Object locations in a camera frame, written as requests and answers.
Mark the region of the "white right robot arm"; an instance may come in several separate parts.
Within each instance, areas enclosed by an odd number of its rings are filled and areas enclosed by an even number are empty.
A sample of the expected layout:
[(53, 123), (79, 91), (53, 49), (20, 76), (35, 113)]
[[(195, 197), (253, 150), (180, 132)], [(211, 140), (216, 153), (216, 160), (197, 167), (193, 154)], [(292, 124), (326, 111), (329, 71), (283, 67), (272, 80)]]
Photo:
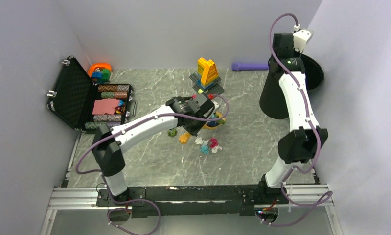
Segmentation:
[(320, 128), (309, 101), (306, 72), (301, 54), (312, 38), (312, 31), (276, 33), (271, 42), (274, 53), (260, 97), (260, 108), (273, 119), (289, 119), (289, 133), (278, 142), (279, 157), (263, 175), (266, 185), (258, 189), (258, 199), (271, 203), (290, 170), (302, 169), (327, 140), (328, 131)]

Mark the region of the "black ribbed waste bin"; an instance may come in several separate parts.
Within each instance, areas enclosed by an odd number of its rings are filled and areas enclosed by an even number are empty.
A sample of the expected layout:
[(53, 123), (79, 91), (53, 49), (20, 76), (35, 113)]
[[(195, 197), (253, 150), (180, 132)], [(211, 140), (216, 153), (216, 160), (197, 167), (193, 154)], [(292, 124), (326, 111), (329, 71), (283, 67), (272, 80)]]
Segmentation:
[[(306, 87), (309, 97), (315, 93), (324, 81), (324, 71), (320, 64), (313, 58), (295, 53), (303, 61), (306, 74)], [(273, 119), (286, 119), (289, 117), (288, 110), (281, 87), (276, 80), (277, 73), (274, 71), (277, 66), (275, 61), (269, 59), (269, 72), (259, 100), (260, 109), (265, 115)]]

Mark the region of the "yellow slotted plastic scoop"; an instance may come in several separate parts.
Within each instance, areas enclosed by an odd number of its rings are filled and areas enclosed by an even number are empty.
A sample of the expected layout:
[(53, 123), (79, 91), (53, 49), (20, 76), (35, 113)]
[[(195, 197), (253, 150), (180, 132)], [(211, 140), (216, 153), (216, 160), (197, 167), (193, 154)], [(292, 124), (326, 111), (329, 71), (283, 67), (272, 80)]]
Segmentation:
[[(220, 113), (219, 111), (214, 112), (210, 116), (210, 118), (222, 118), (222, 117), (223, 117), (223, 114)], [(215, 130), (220, 126), (223, 126), (225, 123), (226, 123), (226, 119), (222, 118), (219, 121), (209, 121), (202, 128), (207, 129), (207, 130)], [(179, 136), (178, 141), (181, 144), (187, 144), (191, 137), (192, 137), (192, 135), (189, 132), (186, 132), (185, 134), (182, 134)]]

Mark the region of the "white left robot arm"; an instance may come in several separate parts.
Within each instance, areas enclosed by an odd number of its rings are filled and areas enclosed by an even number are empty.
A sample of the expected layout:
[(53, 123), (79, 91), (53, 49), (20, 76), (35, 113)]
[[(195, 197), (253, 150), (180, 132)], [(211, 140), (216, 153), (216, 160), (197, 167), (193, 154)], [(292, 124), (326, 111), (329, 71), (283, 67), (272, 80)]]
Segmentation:
[(182, 127), (186, 133), (179, 137), (187, 143), (190, 137), (211, 122), (219, 104), (201, 93), (196, 97), (174, 97), (155, 111), (119, 126), (98, 127), (93, 139), (92, 153), (100, 167), (109, 199), (117, 206), (127, 202), (128, 185), (124, 179), (124, 153), (143, 140), (162, 131)]

